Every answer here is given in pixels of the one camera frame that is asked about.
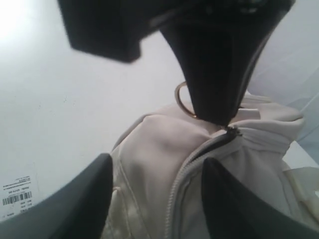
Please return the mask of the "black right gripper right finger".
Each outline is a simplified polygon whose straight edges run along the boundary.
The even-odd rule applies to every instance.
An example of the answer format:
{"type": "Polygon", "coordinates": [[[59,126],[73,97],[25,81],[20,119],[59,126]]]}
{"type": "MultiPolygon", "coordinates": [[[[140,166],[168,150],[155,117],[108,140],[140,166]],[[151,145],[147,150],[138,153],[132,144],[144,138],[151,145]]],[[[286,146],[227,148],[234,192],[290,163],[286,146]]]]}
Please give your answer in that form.
{"type": "Polygon", "coordinates": [[[203,163],[203,210],[211,239],[317,239],[318,231],[298,223],[258,198],[218,160],[203,163]]]}

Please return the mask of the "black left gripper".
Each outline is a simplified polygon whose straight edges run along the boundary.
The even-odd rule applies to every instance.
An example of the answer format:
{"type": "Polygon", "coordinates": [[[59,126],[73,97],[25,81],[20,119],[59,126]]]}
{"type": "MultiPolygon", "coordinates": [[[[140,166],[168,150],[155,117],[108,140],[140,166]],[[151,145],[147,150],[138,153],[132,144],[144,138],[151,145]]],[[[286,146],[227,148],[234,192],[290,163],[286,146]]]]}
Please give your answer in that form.
{"type": "Polygon", "coordinates": [[[184,0],[149,20],[161,31],[183,71],[197,118],[229,124],[237,114],[273,27],[290,0],[184,0]],[[232,37],[221,29],[232,29],[232,37]]]}

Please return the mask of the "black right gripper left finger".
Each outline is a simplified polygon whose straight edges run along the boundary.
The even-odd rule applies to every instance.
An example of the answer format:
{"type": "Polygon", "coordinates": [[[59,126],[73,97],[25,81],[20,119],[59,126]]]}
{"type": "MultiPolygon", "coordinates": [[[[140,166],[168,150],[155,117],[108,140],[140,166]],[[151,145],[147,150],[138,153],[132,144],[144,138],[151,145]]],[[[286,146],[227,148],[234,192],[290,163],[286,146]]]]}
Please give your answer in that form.
{"type": "Polygon", "coordinates": [[[0,186],[31,177],[33,206],[0,222],[2,239],[99,239],[106,223],[113,189],[113,163],[107,153],[65,186],[42,198],[33,167],[1,168],[0,186]]]}

